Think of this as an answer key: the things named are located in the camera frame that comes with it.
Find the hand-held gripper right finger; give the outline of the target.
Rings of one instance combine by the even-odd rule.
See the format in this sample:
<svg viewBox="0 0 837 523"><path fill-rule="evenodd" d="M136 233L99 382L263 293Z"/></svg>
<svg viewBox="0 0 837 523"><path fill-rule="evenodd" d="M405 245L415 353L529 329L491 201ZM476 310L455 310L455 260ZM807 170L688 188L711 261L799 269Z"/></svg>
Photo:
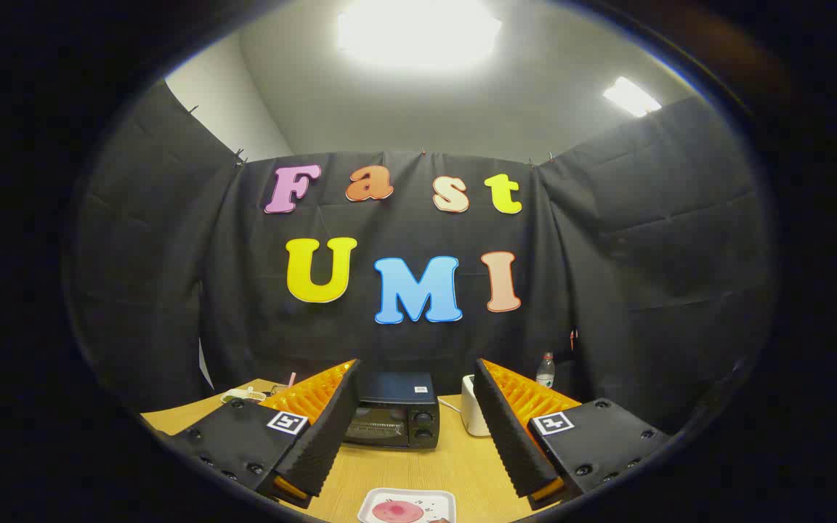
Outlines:
<svg viewBox="0 0 837 523"><path fill-rule="evenodd" d="M624 479L671 438L612 400L572 400L488 360L476 361L474 394L509 481L532 510Z"/></svg>

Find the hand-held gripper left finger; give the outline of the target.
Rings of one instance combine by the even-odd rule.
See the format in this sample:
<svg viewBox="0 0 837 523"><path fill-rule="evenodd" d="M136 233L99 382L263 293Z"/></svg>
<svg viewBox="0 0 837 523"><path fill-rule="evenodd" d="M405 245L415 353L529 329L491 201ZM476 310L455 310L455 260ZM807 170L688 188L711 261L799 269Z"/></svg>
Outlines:
<svg viewBox="0 0 837 523"><path fill-rule="evenodd" d="M308 508L320 495L358 407L359 360L258 401L229 395L177 431L153 433L180 457L264 497Z"/></svg>

